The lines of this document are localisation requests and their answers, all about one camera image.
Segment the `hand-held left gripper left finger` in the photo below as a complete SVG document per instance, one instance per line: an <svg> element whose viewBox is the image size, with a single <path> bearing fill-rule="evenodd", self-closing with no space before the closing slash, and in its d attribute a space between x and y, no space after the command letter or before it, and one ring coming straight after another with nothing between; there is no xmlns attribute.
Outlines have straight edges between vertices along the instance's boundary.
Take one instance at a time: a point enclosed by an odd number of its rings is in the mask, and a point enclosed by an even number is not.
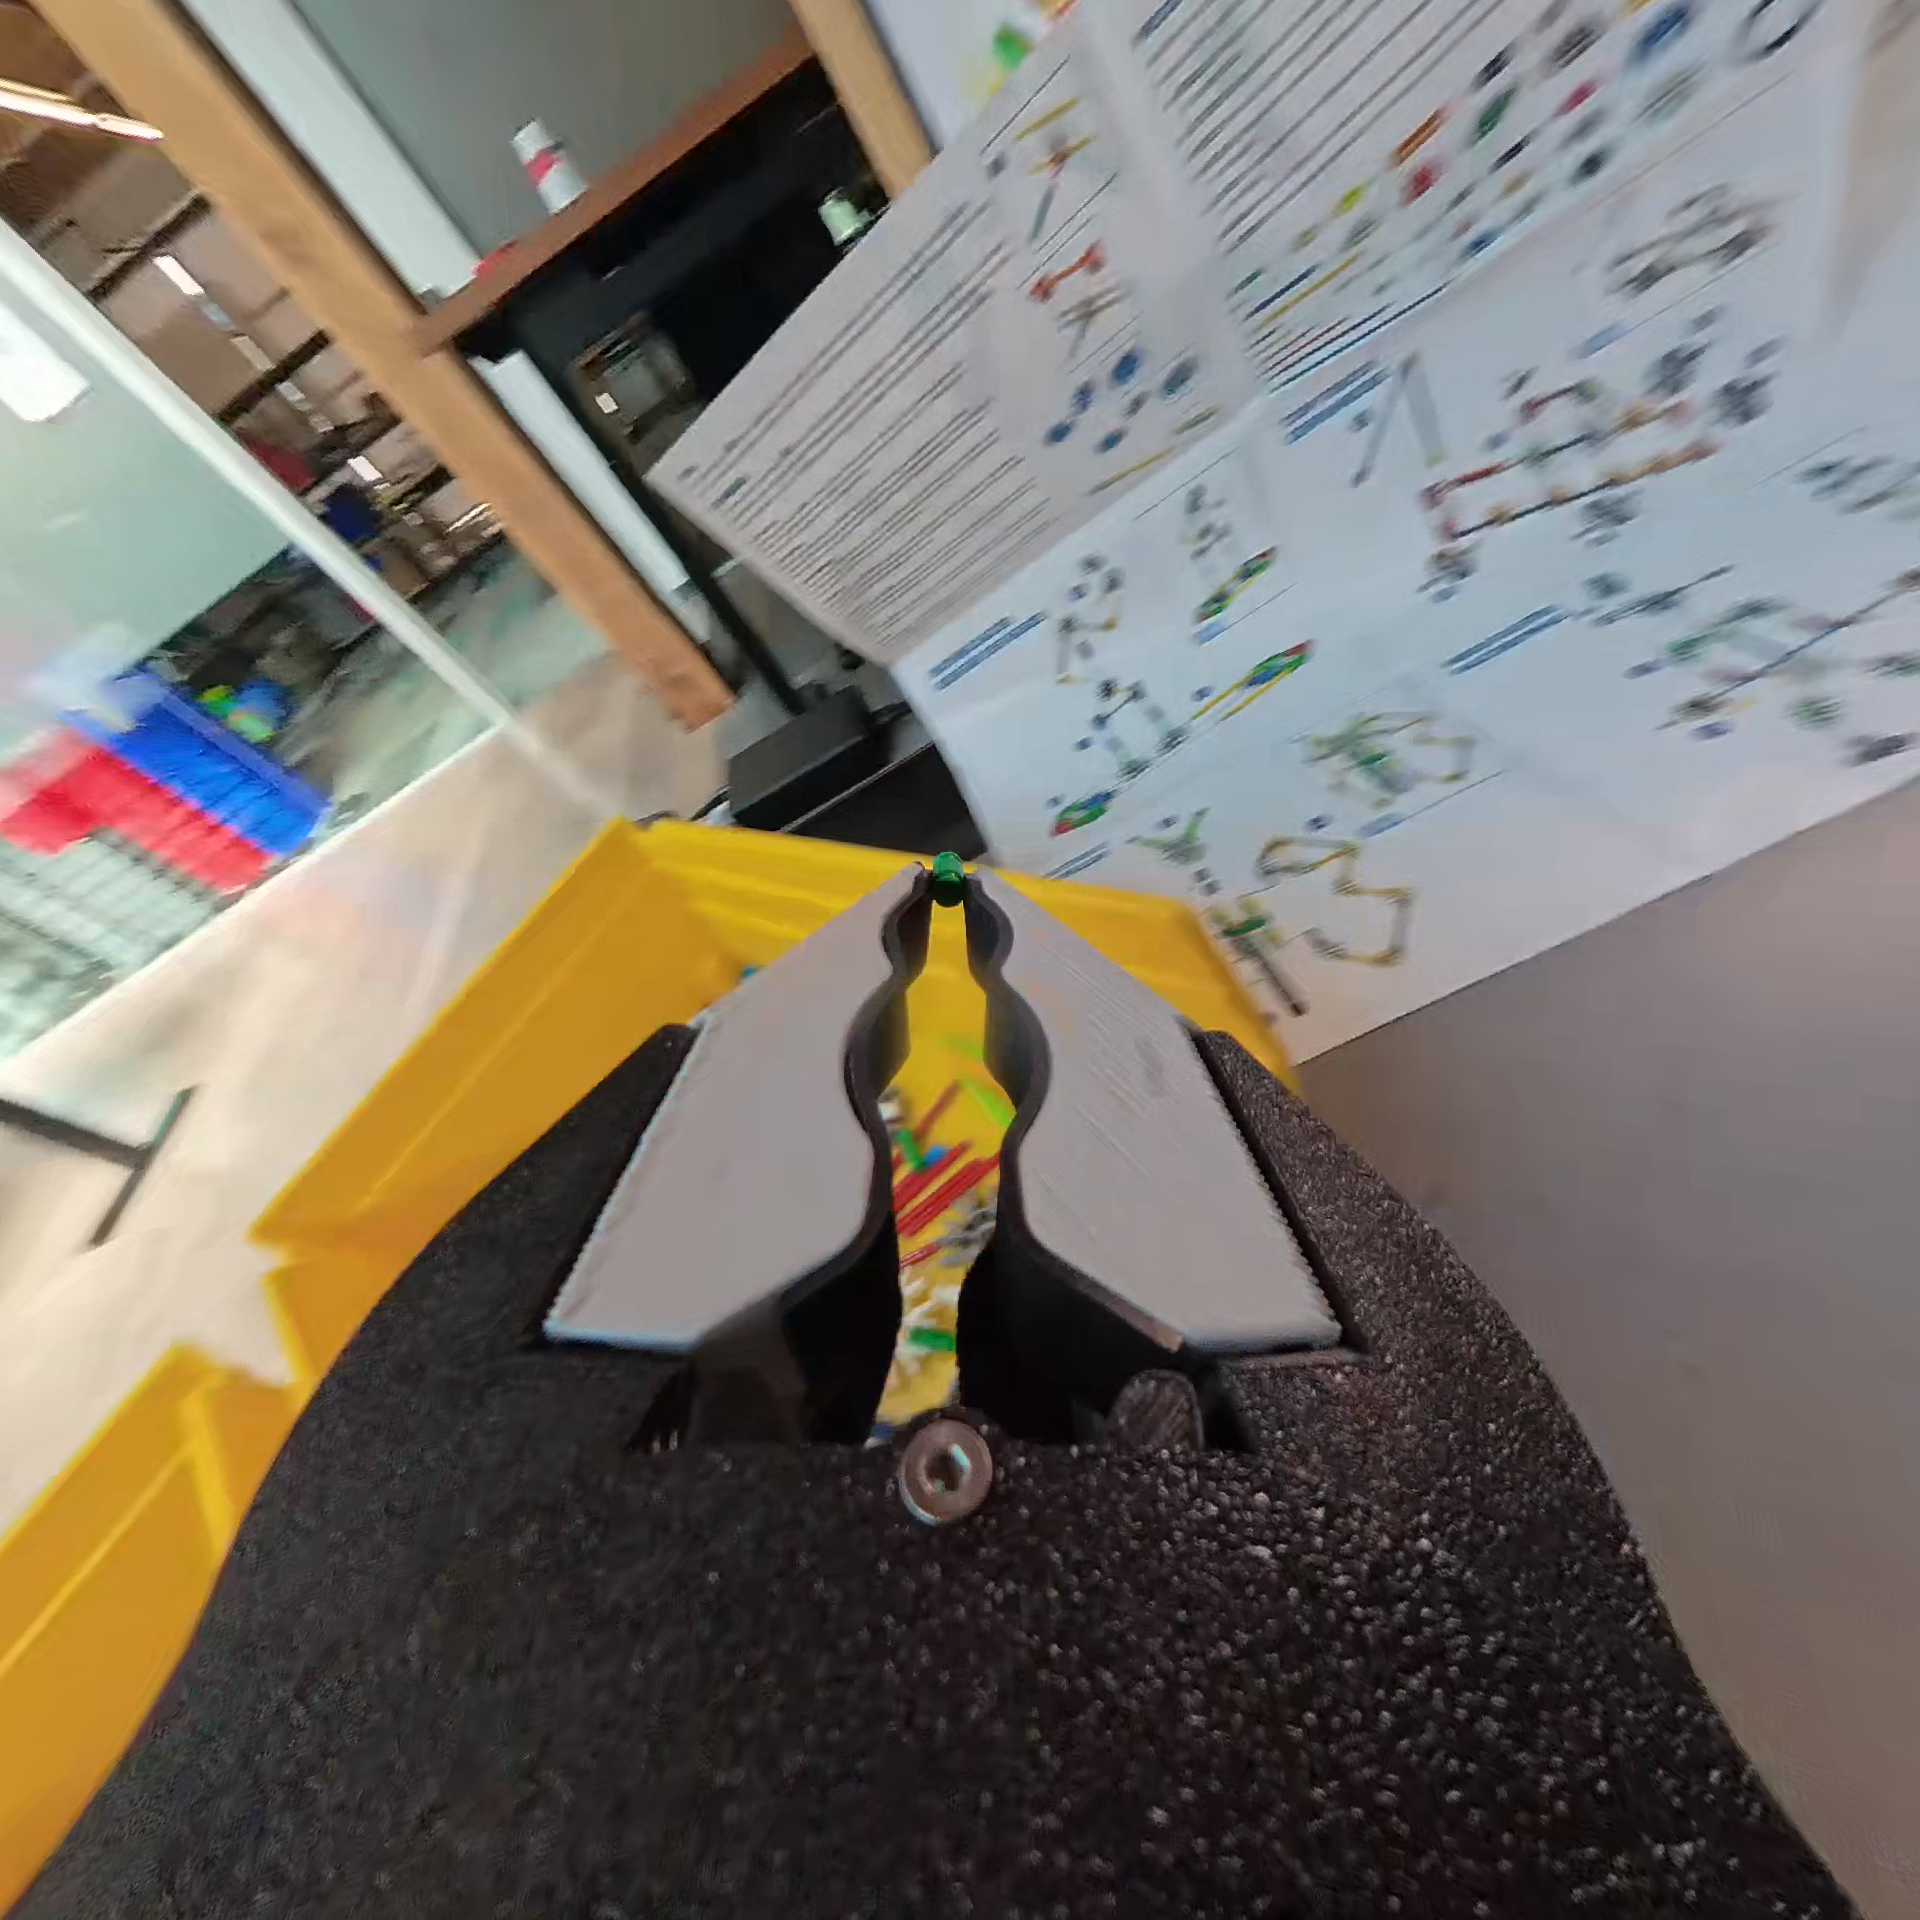
<svg viewBox="0 0 1920 1920"><path fill-rule="evenodd" d="M873 1419L903 1329L895 1143L934 874L903 865L723 997L544 1339L682 1365L686 1419Z"/></svg>

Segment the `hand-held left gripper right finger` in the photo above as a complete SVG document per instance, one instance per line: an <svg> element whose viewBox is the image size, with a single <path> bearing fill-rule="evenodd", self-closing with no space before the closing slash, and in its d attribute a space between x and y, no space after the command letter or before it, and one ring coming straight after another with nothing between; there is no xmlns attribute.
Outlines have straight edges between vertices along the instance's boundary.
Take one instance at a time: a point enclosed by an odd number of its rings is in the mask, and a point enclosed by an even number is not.
<svg viewBox="0 0 1920 1920"><path fill-rule="evenodd" d="M1112 1419L1173 1377L1233 1419L1229 1365L1339 1353L1326 1263L1199 1028L999 877L967 882L967 965L1016 1110L967 1271L967 1408Z"/></svg>

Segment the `yellow bin with toy pieces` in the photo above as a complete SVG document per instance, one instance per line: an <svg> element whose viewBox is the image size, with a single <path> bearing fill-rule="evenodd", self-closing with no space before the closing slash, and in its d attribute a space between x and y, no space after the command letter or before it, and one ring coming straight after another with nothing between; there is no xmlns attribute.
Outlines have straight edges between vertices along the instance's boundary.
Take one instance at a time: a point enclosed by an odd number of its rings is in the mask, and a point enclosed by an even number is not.
<svg viewBox="0 0 1920 1920"><path fill-rule="evenodd" d="M738 828L602 828L260 1214L263 1291L308 1399L403 1266L640 1044L905 864ZM934 913L930 969L971 977L956 909Z"/></svg>

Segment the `grey desk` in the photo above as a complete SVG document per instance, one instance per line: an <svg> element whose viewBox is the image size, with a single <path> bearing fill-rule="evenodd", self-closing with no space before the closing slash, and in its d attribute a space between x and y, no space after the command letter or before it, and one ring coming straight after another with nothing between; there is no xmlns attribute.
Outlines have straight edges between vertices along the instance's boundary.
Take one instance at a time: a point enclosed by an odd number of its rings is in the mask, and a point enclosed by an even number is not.
<svg viewBox="0 0 1920 1920"><path fill-rule="evenodd" d="M1803 1837L1916 1915L1916 783L1301 1078L1558 1382Z"/></svg>

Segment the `pile of colourful toy pieces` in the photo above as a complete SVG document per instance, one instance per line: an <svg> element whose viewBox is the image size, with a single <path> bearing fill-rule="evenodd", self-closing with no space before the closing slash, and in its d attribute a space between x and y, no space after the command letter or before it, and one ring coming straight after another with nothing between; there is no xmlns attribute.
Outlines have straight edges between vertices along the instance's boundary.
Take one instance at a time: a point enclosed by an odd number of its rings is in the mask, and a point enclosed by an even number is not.
<svg viewBox="0 0 1920 1920"><path fill-rule="evenodd" d="M994 1225L1010 1120L1016 1104L989 1069L981 989L967 973L930 969L911 992L905 1065L881 1093L903 1322L878 1440L956 1399L956 1304Z"/></svg>

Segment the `black flat device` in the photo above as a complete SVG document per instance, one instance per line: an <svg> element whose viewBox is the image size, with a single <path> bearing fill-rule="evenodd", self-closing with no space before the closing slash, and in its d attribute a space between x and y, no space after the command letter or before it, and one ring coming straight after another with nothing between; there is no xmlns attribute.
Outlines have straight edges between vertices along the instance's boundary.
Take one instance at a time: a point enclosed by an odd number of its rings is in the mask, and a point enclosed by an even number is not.
<svg viewBox="0 0 1920 1920"><path fill-rule="evenodd" d="M779 830L815 841L916 853L925 864L945 849L965 864L989 857L989 836L934 745L915 747Z"/></svg>

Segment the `black box device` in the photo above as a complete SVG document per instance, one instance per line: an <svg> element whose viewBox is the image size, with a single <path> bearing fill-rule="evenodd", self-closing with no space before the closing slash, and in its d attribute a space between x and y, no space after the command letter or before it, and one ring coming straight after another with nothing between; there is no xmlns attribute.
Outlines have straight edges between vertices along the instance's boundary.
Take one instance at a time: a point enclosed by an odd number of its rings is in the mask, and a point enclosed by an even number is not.
<svg viewBox="0 0 1920 1920"><path fill-rule="evenodd" d="M857 690L835 690L728 751L728 820L749 830L805 822L887 772L895 733L898 717L870 711Z"/></svg>

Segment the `toy instruction poster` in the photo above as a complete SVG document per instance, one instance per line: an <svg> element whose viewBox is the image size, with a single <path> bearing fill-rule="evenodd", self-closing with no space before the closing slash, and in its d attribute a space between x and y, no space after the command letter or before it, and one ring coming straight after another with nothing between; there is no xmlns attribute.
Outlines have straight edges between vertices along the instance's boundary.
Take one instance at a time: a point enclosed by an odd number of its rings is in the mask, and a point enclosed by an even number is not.
<svg viewBox="0 0 1920 1920"><path fill-rule="evenodd" d="M1078 4L649 486L1314 1060L1916 775L1916 4Z"/></svg>

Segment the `red and blue bin shelf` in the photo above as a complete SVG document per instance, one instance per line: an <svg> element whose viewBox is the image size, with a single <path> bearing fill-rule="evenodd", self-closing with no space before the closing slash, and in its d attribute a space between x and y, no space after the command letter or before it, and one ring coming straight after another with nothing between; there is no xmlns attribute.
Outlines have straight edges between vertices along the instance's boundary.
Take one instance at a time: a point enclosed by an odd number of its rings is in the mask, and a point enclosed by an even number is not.
<svg viewBox="0 0 1920 1920"><path fill-rule="evenodd" d="M167 882L235 900L323 836L333 798L272 740L230 730L242 706L204 706L150 666L102 687L3 759L3 848L58 857L130 849Z"/></svg>

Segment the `yellow bin with toy wheels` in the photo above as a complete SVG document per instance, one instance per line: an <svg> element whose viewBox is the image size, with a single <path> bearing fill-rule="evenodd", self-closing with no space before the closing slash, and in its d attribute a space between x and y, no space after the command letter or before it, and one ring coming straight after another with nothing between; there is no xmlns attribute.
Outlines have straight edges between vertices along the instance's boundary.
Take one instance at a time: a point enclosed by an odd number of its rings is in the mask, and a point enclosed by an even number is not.
<svg viewBox="0 0 1920 1920"><path fill-rule="evenodd" d="M177 1349L3 1531L3 1910L144 1724L307 1399Z"/></svg>

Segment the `wooden pillar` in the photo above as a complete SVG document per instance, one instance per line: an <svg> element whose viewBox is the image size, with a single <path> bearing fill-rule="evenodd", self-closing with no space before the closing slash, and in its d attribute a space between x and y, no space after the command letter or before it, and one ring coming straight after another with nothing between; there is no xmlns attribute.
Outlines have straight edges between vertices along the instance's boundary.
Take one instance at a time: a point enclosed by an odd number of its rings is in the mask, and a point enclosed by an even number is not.
<svg viewBox="0 0 1920 1920"><path fill-rule="evenodd" d="M421 350L421 297L180 4L37 4L109 96L157 123L180 173L268 259L374 391L494 511L514 550L613 644L682 730L733 690L614 553L580 498L451 350Z"/></svg>

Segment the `wooden office table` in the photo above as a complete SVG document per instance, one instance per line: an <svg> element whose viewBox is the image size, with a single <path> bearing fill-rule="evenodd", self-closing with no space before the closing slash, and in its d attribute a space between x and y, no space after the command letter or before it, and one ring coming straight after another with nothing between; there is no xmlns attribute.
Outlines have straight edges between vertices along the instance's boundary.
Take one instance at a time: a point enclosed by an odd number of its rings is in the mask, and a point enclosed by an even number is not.
<svg viewBox="0 0 1920 1920"><path fill-rule="evenodd" d="M728 553L659 498L649 467L890 201L823 62L793 32L416 322L421 350L453 350L491 371L520 356L542 371L686 568L725 638L728 687L766 687L779 717L823 694L805 690L738 609L717 576Z"/></svg>

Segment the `wooden board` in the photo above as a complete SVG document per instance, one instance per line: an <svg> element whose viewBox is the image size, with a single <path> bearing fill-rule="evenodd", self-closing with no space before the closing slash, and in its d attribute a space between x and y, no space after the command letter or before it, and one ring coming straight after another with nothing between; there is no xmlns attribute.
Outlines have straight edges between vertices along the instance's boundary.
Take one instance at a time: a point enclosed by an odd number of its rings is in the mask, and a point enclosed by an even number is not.
<svg viewBox="0 0 1920 1920"><path fill-rule="evenodd" d="M915 105L903 71L881 43L870 4L787 4L870 173L890 205L925 178L935 147Z"/></svg>

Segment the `upright printed instruction sheet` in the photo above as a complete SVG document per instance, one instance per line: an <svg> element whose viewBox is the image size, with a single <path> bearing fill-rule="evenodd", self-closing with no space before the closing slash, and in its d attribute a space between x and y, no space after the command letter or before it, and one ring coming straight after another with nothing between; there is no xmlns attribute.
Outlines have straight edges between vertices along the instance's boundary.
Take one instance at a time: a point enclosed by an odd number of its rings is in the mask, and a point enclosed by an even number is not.
<svg viewBox="0 0 1920 1920"><path fill-rule="evenodd" d="M1075 4L865 4L935 152L1069 11Z"/></svg>

